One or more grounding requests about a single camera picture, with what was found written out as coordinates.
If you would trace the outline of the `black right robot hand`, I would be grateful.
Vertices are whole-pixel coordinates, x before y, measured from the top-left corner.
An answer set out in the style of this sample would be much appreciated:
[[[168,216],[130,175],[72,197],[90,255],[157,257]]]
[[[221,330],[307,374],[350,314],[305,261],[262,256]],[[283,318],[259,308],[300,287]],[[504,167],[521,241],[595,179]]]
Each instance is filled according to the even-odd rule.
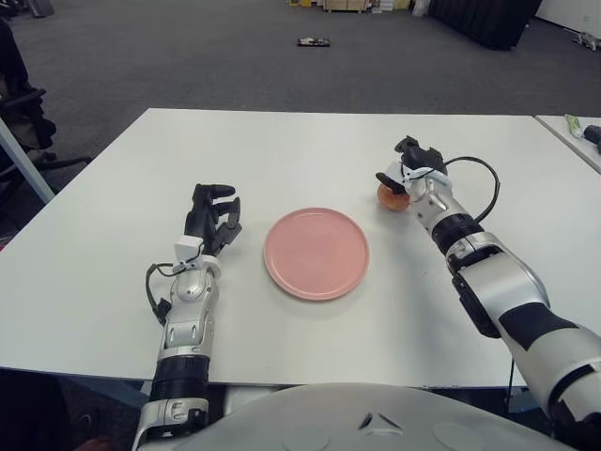
[[[448,181],[445,162],[436,149],[424,149],[417,139],[406,136],[395,145],[394,151],[398,159],[385,171],[376,173],[377,180],[394,194],[410,194],[414,184],[428,177],[443,183]]]

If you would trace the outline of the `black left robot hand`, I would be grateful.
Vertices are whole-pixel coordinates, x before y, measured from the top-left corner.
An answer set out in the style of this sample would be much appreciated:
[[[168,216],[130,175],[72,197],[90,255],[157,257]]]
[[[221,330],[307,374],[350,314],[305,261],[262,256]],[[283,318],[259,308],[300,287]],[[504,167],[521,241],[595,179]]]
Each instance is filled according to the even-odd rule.
[[[184,234],[203,240],[202,255],[216,257],[242,230],[236,189],[224,184],[196,184],[192,202]]]

